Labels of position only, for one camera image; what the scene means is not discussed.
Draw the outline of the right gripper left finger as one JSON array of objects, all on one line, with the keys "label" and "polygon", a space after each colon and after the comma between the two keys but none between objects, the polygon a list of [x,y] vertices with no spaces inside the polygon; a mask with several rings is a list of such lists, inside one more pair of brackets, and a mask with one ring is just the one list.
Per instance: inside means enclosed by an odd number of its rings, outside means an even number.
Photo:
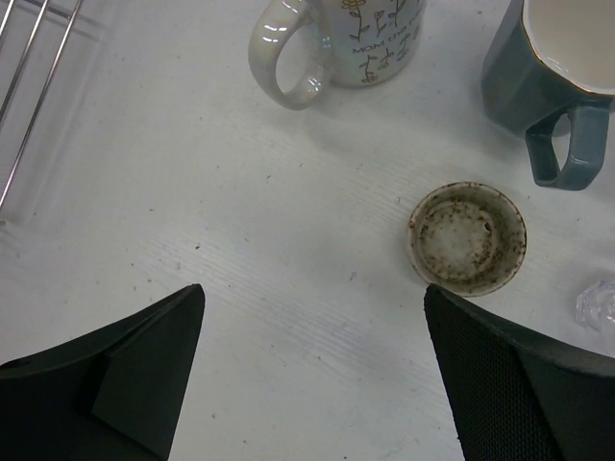
[{"label": "right gripper left finger", "polygon": [[166,460],[206,296],[192,284],[1,367],[4,460]]}]

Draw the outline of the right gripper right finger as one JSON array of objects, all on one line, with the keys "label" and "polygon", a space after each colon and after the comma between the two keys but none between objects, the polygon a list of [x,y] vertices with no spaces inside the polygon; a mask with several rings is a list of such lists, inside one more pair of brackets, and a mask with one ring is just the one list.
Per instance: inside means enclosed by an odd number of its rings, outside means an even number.
[{"label": "right gripper right finger", "polygon": [[424,312],[465,459],[613,459],[613,358],[436,284]]}]

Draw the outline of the clear glass cup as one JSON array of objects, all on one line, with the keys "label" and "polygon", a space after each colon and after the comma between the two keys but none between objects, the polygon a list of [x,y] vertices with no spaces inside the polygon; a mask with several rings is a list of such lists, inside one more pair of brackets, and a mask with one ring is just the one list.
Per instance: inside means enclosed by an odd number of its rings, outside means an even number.
[{"label": "clear glass cup", "polygon": [[614,325],[613,280],[600,280],[577,296],[576,322],[599,332]]}]

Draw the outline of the tan ceramic cup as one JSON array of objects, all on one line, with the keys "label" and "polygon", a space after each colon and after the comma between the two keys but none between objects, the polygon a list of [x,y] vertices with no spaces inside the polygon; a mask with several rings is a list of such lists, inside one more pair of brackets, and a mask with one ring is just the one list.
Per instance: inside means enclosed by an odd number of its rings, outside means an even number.
[{"label": "tan ceramic cup", "polygon": [[418,277],[462,297],[484,296],[508,284],[527,247],[527,226],[517,206],[479,182],[434,189],[406,224],[406,253]]}]

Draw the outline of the grey blue ceramic mug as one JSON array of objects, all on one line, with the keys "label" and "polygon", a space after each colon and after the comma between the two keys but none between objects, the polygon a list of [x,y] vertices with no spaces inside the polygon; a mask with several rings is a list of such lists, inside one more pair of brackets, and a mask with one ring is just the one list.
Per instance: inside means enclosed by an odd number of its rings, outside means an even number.
[{"label": "grey blue ceramic mug", "polygon": [[487,117],[526,141],[536,184],[587,188],[614,110],[613,2],[510,2],[480,91]]}]

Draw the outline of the white pearly round cup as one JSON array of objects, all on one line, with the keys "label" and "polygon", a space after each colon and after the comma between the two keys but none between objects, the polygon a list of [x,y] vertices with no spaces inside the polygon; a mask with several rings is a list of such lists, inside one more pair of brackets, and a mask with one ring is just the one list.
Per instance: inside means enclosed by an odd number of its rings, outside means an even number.
[{"label": "white pearly round cup", "polygon": [[[259,87],[280,106],[303,110],[331,83],[382,84],[407,67],[419,43],[425,1],[272,1],[252,32],[248,61]],[[277,66],[286,43],[304,27],[315,53],[298,83],[282,90]]]}]

